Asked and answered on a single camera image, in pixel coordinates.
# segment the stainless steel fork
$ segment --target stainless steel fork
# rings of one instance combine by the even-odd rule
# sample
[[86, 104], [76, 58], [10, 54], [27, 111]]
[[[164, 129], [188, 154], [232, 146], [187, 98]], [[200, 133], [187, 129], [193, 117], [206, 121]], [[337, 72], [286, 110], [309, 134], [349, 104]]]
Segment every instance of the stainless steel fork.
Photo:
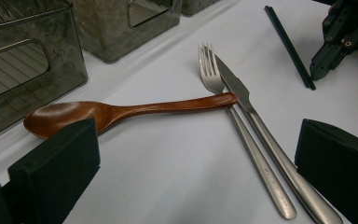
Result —
[[[213, 52], [212, 45], [199, 46], [199, 63], [202, 82], [206, 89], [215, 93], [223, 93], [225, 88], [222, 78], [220, 77], [219, 69], [216, 65], [216, 59]], [[243, 121], [238, 115], [233, 106], [228, 108], [232, 118], [234, 118], [237, 128], [241, 134], [243, 143], [254, 162], [254, 165], [260, 174], [264, 184], [267, 188], [269, 196], [274, 205], [278, 209], [279, 214], [285, 219], [293, 219], [296, 217], [296, 209], [284, 191], [280, 181], [271, 170], [268, 162], [258, 148], [255, 140], [246, 129]]]

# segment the fork handle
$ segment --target fork handle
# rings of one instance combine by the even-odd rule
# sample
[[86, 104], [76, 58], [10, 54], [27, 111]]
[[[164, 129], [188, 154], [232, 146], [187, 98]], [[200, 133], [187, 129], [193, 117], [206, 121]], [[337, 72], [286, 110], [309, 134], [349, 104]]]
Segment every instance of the fork handle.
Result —
[[284, 191], [280, 181], [277, 176], [271, 170], [266, 158], [261, 153], [259, 147], [257, 146], [254, 138], [251, 136], [240, 116], [234, 107], [228, 108], [232, 118], [237, 124], [237, 128], [241, 134], [241, 138], [246, 148], [248, 149], [249, 154], [251, 155], [252, 161], [260, 174], [261, 178], [264, 181], [269, 196], [274, 202], [275, 207], [278, 209], [279, 214], [285, 219], [293, 219], [296, 217], [296, 209]]
[[258, 114], [250, 114], [245, 110], [243, 110], [243, 112], [251, 121], [252, 126], [254, 126], [257, 134], [260, 136], [260, 139], [268, 149], [272, 158], [280, 167], [297, 198], [301, 201], [312, 218], [317, 223], [342, 223], [342, 219], [339, 214], [337, 214], [336, 211], [322, 198], [322, 196], [316, 192], [310, 183], [308, 183], [308, 181], [296, 171], [296, 167], [289, 160]]

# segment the stainless steel knife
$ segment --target stainless steel knife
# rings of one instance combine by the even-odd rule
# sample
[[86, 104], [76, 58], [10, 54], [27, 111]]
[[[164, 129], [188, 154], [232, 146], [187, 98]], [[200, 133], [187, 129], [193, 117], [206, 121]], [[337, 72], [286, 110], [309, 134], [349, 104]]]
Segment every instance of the stainless steel knife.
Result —
[[229, 68], [216, 56], [217, 66], [228, 89], [237, 95], [239, 105], [245, 117], [251, 122], [257, 135], [262, 140], [269, 154], [278, 164], [290, 187], [317, 223], [343, 223], [339, 214], [316, 192], [304, 177], [298, 174], [296, 167], [289, 160], [274, 139], [263, 120], [258, 116], [249, 100], [249, 91]]

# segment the black chopstick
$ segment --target black chopstick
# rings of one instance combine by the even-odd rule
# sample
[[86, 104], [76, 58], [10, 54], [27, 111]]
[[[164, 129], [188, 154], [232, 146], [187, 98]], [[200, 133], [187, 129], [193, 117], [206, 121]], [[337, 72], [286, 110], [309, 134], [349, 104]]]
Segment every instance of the black chopstick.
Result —
[[271, 19], [272, 24], [274, 25], [279, 36], [281, 37], [281, 40], [282, 40], [284, 46], [286, 47], [287, 52], [289, 52], [290, 57], [293, 60], [293, 63], [295, 63], [297, 71], [300, 74], [300, 76], [304, 82], [304, 85], [307, 88], [311, 88], [313, 91], [316, 90], [315, 84], [313, 84], [312, 79], [310, 79], [310, 74], [308, 74], [307, 69], [304, 67], [304, 64], [301, 62], [300, 57], [298, 57], [296, 49], [293, 46], [292, 42], [290, 41], [287, 33], [284, 31], [283, 26], [282, 26], [281, 22], [279, 21], [278, 16], [276, 15], [274, 9], [272, 7], [266, 6], [265, 10], [267, 11], [267, 14], [268, 14], [269, 18]]

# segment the transparent storage bin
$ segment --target transparent storage bin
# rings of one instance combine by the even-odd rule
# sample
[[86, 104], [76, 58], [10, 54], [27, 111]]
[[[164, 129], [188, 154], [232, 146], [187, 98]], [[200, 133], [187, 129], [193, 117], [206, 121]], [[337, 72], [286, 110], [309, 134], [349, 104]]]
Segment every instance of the transparent storage bin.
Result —
[[0, 0], [0, 132], [88, 79], [63, 0]]
[[182, 13], [186, 16], [193, 16], [218, 1], [219, 0], [183, 0]]
[[70, 0], [83, 49], [114, 63], [177, 25], [182, 0]]

